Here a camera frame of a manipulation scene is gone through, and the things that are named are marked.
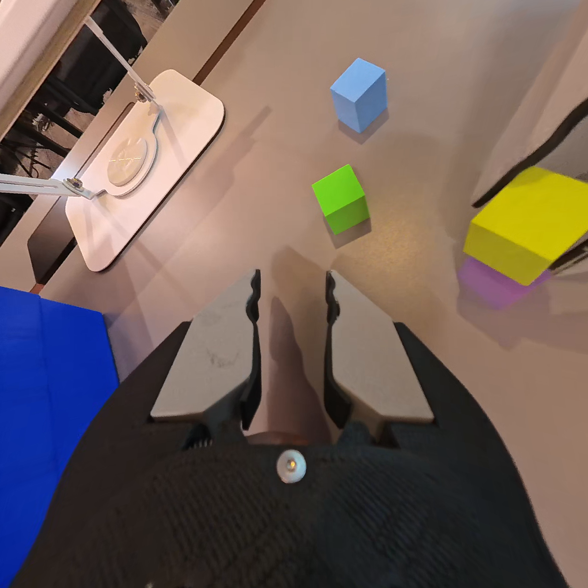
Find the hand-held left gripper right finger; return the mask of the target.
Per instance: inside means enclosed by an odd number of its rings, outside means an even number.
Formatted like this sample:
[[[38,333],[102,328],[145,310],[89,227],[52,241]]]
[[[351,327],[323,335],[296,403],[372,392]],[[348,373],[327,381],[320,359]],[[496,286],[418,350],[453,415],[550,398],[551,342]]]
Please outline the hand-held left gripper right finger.
[[[334,425],[432,423],[393,319],[334,270],[326,273],[325,300],[324,405]]]

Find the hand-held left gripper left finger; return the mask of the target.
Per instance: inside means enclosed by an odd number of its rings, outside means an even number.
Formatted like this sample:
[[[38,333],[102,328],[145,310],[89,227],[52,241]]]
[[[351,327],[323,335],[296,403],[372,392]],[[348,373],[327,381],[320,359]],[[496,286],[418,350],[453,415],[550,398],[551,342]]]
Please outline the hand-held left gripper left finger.
[[[260,297],[261,271],[253,269],[194,316],[151,409],[154,421],[213,431],[235,419],[249,430],[262,396]]]

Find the blue plastic bin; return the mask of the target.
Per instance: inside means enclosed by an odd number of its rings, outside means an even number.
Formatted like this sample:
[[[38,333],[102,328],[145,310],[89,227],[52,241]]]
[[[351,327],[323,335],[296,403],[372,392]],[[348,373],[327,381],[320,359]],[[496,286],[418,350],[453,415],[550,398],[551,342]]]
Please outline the blue plastic bin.
[[[1,587],[25,562],[65,466],[118,385],[102,314],[1,287]]]

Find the yellow foam cube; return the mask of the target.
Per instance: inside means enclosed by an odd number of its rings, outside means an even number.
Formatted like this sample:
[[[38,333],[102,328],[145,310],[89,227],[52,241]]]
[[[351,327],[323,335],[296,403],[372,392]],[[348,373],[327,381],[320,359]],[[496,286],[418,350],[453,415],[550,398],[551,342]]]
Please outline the yellow foam cube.
[[[533,166],[471,220],[463,252],[528,286],[585,236],[587,183]]]

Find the dark bulky object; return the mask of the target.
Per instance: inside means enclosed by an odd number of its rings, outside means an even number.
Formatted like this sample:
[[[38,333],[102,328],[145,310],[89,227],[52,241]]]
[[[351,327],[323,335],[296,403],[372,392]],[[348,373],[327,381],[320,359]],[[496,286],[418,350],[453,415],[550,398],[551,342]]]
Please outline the dark bulky object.
[[[138,22],[123,1],[101,1],[91,18],[128,63],[132,64],[147,46]],[[38,96],[61,116],[75,108],[95,115],[104,105],[105,94],[116,89],[126,73],[83,25],[41,85]]]

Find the blue foam cube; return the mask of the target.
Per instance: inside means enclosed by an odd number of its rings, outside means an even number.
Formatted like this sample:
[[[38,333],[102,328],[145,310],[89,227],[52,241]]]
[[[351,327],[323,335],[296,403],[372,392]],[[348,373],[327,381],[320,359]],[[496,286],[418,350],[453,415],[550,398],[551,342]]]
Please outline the blue foam cube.
[[[330,87],[338,120],[363,133],[386,109],[386,70],[357,58]]]

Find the green foam cube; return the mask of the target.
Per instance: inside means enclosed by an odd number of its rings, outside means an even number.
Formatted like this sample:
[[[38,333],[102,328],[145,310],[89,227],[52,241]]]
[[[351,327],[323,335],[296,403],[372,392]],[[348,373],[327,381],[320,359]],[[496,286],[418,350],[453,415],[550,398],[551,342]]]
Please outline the green foam cube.
[[[349,164],[313,183],[312,190],[334,235],[371,217],[364,189]]]

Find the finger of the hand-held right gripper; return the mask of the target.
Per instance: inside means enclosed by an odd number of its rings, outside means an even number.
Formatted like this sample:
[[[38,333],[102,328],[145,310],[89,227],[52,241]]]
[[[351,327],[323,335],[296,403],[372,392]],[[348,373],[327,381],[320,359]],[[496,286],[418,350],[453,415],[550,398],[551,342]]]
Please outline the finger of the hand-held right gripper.
[[[587,181],[587,1],[497,141],[473,192],[481,208],[531,166]]]
[[[582,238],[576,242],[565,253],[561,254],[549,266],[548,271],[553,275],[569,271],[572,267],[587,260],[587,238]]]

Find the purple foam cube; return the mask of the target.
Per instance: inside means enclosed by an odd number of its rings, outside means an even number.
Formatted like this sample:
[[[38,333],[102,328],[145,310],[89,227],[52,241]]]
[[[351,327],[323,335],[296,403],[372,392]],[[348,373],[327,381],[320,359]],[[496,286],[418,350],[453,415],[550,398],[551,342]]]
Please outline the purple foam cube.
[[[469,256],[458,271],[462,286],[497,310],[522,300],[551,276],[552,273],[545,270],[530,285],[525,286]]]

